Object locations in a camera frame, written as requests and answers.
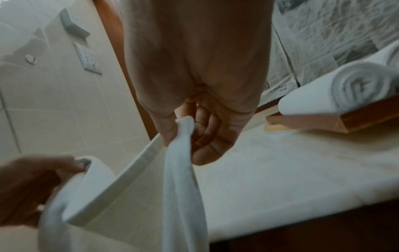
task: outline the tiled wall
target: tiled wall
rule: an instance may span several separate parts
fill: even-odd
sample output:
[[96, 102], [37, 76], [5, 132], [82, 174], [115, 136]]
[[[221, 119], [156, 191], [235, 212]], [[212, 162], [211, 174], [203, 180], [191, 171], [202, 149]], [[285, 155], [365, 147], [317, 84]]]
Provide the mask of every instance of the tiled wall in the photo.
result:
[[[65, 7], [86, 24], [87, 40], [64, 30]], [[102, 76], [82, 68], [73, 42], [94, 51]], [[0, 91], [0, 159], [89, 154], [119, 173], [149, 142], [91, 0], [0, 0]], [[0, 251], [36, 251], [35, 235], [0, 229]]]

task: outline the wooden tray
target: wooden tray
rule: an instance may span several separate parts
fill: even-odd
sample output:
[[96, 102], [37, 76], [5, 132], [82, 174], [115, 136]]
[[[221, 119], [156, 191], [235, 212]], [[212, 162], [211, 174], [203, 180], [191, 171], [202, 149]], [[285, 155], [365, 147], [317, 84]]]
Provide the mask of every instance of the wooden tray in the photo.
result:
[[399, 117], [399, 95], [369, 104], [342, 115], [271, 115], [270, 124], [293, 129], [350, 133]]

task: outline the wall switch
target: wall switch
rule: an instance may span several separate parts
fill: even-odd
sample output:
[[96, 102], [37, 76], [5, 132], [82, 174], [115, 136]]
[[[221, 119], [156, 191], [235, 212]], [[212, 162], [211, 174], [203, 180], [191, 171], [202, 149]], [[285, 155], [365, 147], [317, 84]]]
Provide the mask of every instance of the wall switch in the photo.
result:
[[61, 18], [62, 24], [68, 32], [73, 33], [83, 39], [86, 39], [90, 35], [90, 32], [88, 32], [83, 21], [78, 17], [71, 15], [70, 11], [66, 8], [60, 11], [59, 16]]
[[79, 56], [80, 62], [85, 70], [91, 71], [98, 74], [103, 74], [94, 53], [87, 47], [84, 47], [74, 42], [76, 53]]

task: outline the person's left hand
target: person's left hand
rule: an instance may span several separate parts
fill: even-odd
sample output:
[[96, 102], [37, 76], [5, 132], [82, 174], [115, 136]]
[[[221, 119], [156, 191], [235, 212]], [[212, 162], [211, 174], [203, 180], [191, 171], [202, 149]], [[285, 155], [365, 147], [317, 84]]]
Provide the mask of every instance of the person's left hand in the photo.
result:
[[38, 207], [61, 183], [55, 170], [84, 171], [72, 156], [24, 156], [0, 164], [0, 227], [36, 227]]

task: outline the hand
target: hand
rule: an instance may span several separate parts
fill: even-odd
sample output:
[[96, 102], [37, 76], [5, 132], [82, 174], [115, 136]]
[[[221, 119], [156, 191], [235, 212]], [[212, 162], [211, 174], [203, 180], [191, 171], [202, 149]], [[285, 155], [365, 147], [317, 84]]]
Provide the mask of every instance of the hand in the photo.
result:
[[61, 183], [55, 170], [84, 171], [72, 156], [25, 156], [0, 164], [0, 227], [36, 227], [39, 205]]
[[216, 161], [258, 106], [273, 0], [124, 4], [126, 65], [139, 102], [165, 145], [177, 133], [174, 110], [192, 116], [193, 164]]

